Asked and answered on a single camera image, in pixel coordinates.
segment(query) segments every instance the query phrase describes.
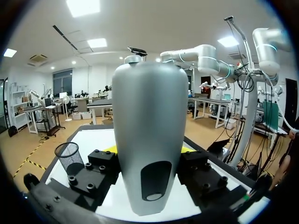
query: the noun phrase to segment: yellow tape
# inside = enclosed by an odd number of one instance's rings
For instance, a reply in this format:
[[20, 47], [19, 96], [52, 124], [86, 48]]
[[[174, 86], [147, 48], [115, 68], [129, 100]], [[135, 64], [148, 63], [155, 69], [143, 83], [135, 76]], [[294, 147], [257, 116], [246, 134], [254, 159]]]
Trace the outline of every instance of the yellow tape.
[[[28, 161], [28, 158], [45, 142], [45, 141], [43, 141], [41, 144], [39, 144], [30, 154], [29, 154], [29, 156], [27, 156], [27, 158], [23, 161], [23, 163], [20, 165], [20, 167], [17, 169], [17, 171], [15, 172], [15, 174], [14, 174], [14, 176], [13, 176], [13, 178], [18, 174], [18, 172], [20, 171], [20, 169], [22, 168], [22, 166], [24, 165], [24, 163], [25, 162], [27, 162]], [[46, 168], [45, 167], [42, 167], [42, 166], [40, 166], [40, 165], [38, 165], [37, 164], [37, 166], [39, 167], [39, 168], [42, 168], [42, 169], [44, 169], [44, 170], [46, 170]]]
[[43, 167], [43, 166], [41, 166], [41, 165], [39, 165], [39, 164], [37, 164], [37, 163], [35, 163], [33, 161], [30, 161], [30, 160], [26, 160], [26, 161], [29, 162], [29, 163], [31, 163], [31, 164], [33, 164], [33, 165], [35, 165], [35, 166], [37, 166], [37, 167], [39, 167], [39, 168], [41, 168], [41, 169], [43, 169], [43, 170], [47, 169], [47, 168], [45, 168], [45, 167]]
[[39, 144], [30, 154], [27, 156], [26, 160], [45, 142], [43, 141], [41, 144]]
[[[110, 148], [108, 148], [108, 149], [105, 149], [104, 151], [110, 151], [110, 152], [112, 152], [112, 153], [117, 154], [117, 148], [116, 148], [116, 146], [112, 146], [112, 147], [110, 147]], [[182, 147], [182, 151], [181, 151], [181, 153], [185, 153], [185, 152], [193, 152], [193, 151], [195, 151], [195, 150], [194, 150], [194, 149], [189, 149], [189, 148], [183, 146], [183, 147]]]
[[22, 166], [26, 163], [26, 160], [23, 161], [23, 163], [20, 165], [20, 167], [17, 169], [17, 171], [14, 174], [14, 177], [17, 176], [18, 172], [20, 171], [20, 169], [22, 168]]

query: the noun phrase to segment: hand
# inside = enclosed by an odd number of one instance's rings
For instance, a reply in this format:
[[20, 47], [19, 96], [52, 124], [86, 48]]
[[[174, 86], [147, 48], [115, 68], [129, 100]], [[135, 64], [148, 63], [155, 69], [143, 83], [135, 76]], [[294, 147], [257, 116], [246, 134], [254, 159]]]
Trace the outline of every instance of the hand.
[[294, 140], [294, 139], [295, 139], [295, 136], [296, 136], [296, 133], [293, 132], [292, 130], [290, 130], [290, 132], [289, 132], [289, 137], [290, 137], [290, 139]]

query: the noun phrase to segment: air conditioner vent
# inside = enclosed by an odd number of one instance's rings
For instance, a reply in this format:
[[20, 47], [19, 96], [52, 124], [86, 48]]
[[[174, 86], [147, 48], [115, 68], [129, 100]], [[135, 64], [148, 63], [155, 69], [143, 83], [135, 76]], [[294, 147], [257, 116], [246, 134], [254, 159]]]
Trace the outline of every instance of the air conditioner vent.
[[241, 59], [245, 59], [246, 56], [244, 54], [240, 54], [239, 52], [235, 52], [235, 53], [230, 53], [228, 55], [229, 58], [233, 59], [233, 60], [241, 60]]
[[32, 64], [32, 63], [27, 63], [27, 65], [32, 66], [32, 67], [35, 67], [35, 65]]
[[30, 58], [30, 61], [33, 63], [43, 63], [48, 59], [45, 55], [34, 55]]

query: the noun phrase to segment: yellow black warning tape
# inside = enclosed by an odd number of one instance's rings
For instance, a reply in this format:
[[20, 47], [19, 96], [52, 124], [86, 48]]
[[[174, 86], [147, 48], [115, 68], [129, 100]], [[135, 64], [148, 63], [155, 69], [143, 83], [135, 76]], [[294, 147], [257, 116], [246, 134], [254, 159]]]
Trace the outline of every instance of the yellow black warning tape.
[[45, 167], [43, 167], [43, 166], [41, 166], [41, 165], [39, 165], [39, 164], [37, 164], [37, 163], [35, 163], [33, 161], [30, 161], [30, 160], [26, 160], [26, 161], [29, 162], [29, 163], [31, 163], [31, 164], [33, 164], [33, 165], [35, 165], [35, 166], [37, 166], [37, 167], [39, 167], [39, 168], [41, 168], [41, 169], [43, 169], [43, 170], [47, 169], [47, 168], [45, 168]]
[[45, 142], [45, 141], [43, 141], [41, 144], [39, 144], [30, 154], [29, 154], [29, 156], [27, 156], [27, 158], [22, 162], [22, 164], [20, 165], [20, 167], [17, 169], [17, 171], [15, 172], [15, 174], [14, 174], [14, 177], [18, 174], [18, 172], [20, 171], [20, 169], [22, 168], [22, 166], [24, 165], [24, 163], [25, 162], [30, 162], [30, 163], [32, 163], [32, 164], [34, 164], [34, 165], [36, 165], [37, 167], [39, 167], [39, 168], [42, 168], [42, 169], [44, 169], [44, 170], [46, 170], [46, 168], [45, 167], [42, 167], [42, 166], [40, 166], [40, 165], [38, 165], [38, 164], [36, 164], [36, 163], [33, 163], [33, 162], [31, 162], [31, 161], [29, 161], [28, 160], [28, 158]]
[[41, 144], [39, 144], [30, 154], [27, 156], [26, 160], [45, 142], [43, 141]]
[[18, 168], [18, 170], [15, 172], [14, 177], [17, 176], [18, 172], [20, 171], [20, 169], [22, 168], [22, 166], [26, 163], [26, 160], [24, 160], [22, 162], [22, 164], [20, 165], [20, 167]]

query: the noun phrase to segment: trash bin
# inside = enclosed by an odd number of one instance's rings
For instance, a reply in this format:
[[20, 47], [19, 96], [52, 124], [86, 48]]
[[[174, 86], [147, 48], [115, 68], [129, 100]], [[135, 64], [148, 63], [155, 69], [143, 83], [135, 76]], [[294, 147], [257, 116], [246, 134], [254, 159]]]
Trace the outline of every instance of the trash bin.
[[77, 175], [84, 168], [83, 160], [79, 153], [79, 146], [74, 142], [66, 142], [55, 149], [55, 155], [59, 158], [67, 175]]
[[224, 127], [228, 130], [232, 130], [235, 127], [235, 119], [226, 119], [224, 123]]

